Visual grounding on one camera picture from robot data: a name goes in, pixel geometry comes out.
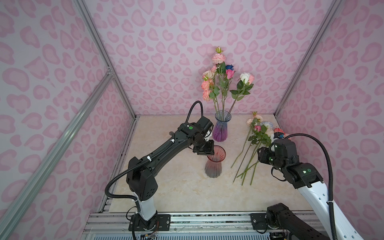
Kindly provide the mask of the red glass vase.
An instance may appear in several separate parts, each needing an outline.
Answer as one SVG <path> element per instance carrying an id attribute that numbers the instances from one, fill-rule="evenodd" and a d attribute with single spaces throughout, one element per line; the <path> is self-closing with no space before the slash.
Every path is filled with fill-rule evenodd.
<path id="1" fill-rule="evenodd" d="M 214 154 L 208 156 L 205 165 L 205 173 L 210 178 L 217 178 L 222 173 L 222 162 L 225 160 L 227 154 L 223 147 L 214 145 Z"/>

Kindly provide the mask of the pink rose spray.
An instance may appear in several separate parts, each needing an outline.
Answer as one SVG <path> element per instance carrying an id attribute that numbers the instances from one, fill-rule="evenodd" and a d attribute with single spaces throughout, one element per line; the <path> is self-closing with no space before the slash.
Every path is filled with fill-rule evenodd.
<path id="1" fill-rule="evenodd" d="M 223 54 L 221 47 L 215 49 L 212 56 L 213 67 L 210 69 L 215 72 L 213 80 L 202 81 L 201 88 L 203 90 L 203 100 L 206 102 L 213 101 L 215 112 L 222 111 L 222 81 L 223 74 L 226 72 L 226 56 Z"/>

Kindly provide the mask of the purple blue glass vase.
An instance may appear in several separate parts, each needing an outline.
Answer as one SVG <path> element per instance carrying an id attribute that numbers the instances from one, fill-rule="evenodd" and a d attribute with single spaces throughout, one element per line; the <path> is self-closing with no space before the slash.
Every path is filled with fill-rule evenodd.
<path id="1" fill-rule="evenodd" d="M 216 142 L 224 142 L 228 137 L 228 122 L 232 115 L 228 111 L 218 111 L 215 118 L 217 123 L 213 130 L 213 139 Z"/>

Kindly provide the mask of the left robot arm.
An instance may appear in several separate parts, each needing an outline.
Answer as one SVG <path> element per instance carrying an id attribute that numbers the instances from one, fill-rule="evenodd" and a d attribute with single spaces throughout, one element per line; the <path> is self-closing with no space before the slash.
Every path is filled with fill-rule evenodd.
<path id="1" fill-rule="evenodd" d="M 154 205 L 154 195 L 158 189 L 155 177 L 160 170 L 178 153 L 193 147 L 193 153 L 212 155 L 214 141 L 209 140 L 213 131 L 213 123 L 206 117 L 201 117 L 196 123 L 182 123 L 177 131 L 170 132 L 170 138 L 150 154 L 138 159 L 132 158 L 126 182 L 137 198 L 135 200 L 138 212 L 133 224 L 141 225 L 145 230 L 157 226 L 158 211 Z"/>

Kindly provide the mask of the cream white rose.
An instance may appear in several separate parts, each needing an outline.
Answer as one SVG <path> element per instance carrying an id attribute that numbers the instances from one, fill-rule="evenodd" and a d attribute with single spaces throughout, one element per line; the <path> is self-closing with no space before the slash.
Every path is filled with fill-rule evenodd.
<path id="1" fill-rule="evenodd" d="M 215 72 L 213 72 L 211 70 L 208 70 L 208 71 L 203 73 L 203 80 L 204 81 L 213 80 L 214 77 L 215 77 Z"/>

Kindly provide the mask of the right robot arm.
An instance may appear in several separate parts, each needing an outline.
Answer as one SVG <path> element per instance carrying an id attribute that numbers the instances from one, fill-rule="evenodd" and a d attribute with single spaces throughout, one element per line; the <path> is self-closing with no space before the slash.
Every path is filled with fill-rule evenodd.
<path id="1" fill-rule="evenodd" d="M 259 148 L 258 161 L 283 174 L 282 180 L 290 183 L 306 199 L 326 232 L 322 234 L 315 230 L 282 203 L 267 208 L 266 223 L 270 228 L 288 230 L 299 240 L 362 239 L 334 201 L 331 169 L 329 182 L 325 183 L 313 165 L 300 161 L 296 144 L 288 138 L 276 139 L 270 147 Z"/>

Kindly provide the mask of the blue rose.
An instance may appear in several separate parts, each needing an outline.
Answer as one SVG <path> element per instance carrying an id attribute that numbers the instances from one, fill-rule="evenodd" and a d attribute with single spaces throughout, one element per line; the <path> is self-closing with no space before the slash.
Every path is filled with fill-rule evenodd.
<path id="1" fill-rule="evenodd" d="M 233 65 L 226 65 L 226 70 L 233 71 L 234 70 L 234 66 Z"/>

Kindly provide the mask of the magenta rose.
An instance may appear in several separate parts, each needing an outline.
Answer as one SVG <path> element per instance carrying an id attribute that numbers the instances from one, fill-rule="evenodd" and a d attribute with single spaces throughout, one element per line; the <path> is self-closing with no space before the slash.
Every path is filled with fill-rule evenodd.
<path id="1" fill-rule="evenodd" d="M 223 112 L 225 111 L 225 103 L 226 99 L 228 97 L 228 92 L 230 85 L 232 83 L 233 77 L 234 77 L 235 71 L 231 69 L 226 69 L 225 74 L 223 74 L 223 81 L 222 81 L 222 107 Z"/>

